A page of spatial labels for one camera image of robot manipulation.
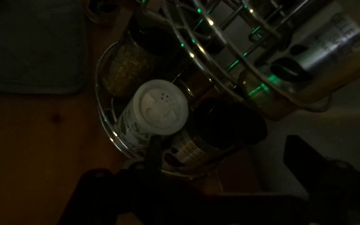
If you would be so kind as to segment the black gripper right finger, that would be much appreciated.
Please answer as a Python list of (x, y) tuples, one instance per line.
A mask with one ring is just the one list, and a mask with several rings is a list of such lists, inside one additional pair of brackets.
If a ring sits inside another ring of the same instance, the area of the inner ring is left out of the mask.
[(360, 225), (360, 171), (328, 158), (299, 135), (285, 138), (284, 163), (308, 191), (305, 221), (317, 225)]

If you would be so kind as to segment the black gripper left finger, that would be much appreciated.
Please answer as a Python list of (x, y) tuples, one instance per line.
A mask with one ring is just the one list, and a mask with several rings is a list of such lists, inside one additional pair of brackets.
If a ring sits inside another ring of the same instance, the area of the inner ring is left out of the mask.
[(165, 147), (165, 137), (153, 136), (144, 160), (117, 173), (108, 168), (87, 171), (59, 225), (118, 225), (124, 213), (134, 213), (143, 225), (208, 225), (203, 193), (163, 175)]

